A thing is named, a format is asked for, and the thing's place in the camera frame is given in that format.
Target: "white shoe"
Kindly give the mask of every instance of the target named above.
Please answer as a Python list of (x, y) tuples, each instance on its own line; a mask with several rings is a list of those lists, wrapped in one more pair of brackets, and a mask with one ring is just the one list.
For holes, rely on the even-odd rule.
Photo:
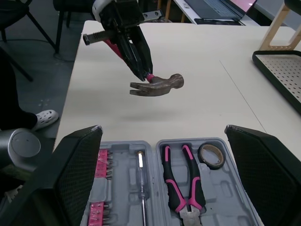
[(37, 124), (32, 128), (32, 131), (49, 126), (58, 119), (58, 113), (54, 110), (42, 111), (36, 115), (38, 117), (38, 121)]

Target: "laptop keyboard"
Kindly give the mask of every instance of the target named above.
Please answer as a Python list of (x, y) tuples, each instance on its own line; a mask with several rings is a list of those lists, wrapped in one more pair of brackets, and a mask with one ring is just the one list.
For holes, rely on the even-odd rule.
[(206, 2), (220, 16), (237, 17), (219, 0), (204, 0), (204, 2)]

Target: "gray floor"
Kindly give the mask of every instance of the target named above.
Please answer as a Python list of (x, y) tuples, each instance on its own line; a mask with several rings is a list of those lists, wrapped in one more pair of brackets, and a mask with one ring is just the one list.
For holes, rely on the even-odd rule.
[[(30, 12), (42, 28), (55, 41), (58, 12), (55, 11), (52, 0), (34, 0)], [(90, 20), (89, 14), (73, 13), (70, 28), (64, 21), (60, 57), (74, 61), (80, 34), (85, 20)], [(28, 17), (6, 29), (7, 39), (39, 39), (45, 40), (39, 30)], [(34, 79), (29, 82), (19, 71), (16, 72), (19, 104), (25, 111), (39, 113), (53, 109), (62, 115), (67, 89), (73, 69), (73, 62), (64, 62), (53, 57), (54, 49), (50, 44), (40, 41), (8, 41), (0, 42), (7, 51)], [(59, 121), (41, 129), (39, 133), (55, 138)]]

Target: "hammer head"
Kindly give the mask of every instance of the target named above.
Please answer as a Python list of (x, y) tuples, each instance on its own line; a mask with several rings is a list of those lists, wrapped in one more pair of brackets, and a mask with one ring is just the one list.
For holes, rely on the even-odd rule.
[(184, 85), (184, 78), (180, 74), (173, 74), (169, 79), (153, 77), (149, 84), (131, 82), (130, 87), (137, 90), (130, 90), (130, 94), (143, 97), (157, 97), (167, 93), (172, 88), (178, 89)]

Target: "screwdriver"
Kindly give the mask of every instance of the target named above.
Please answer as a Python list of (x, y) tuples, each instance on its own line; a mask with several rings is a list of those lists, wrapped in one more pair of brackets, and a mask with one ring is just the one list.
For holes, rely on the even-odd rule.
[(147, 180), (147, 169), (145, 163), (145, 156), (142, 151), (138, 151), (136, 155), (136, 181), (139, 188), (138, 197), (142, 201), (142, 218), (143, 226), (148, 225), (147, 221), (147, 210), (146, 210), (146, 200), (149, 198), (149, 186)]

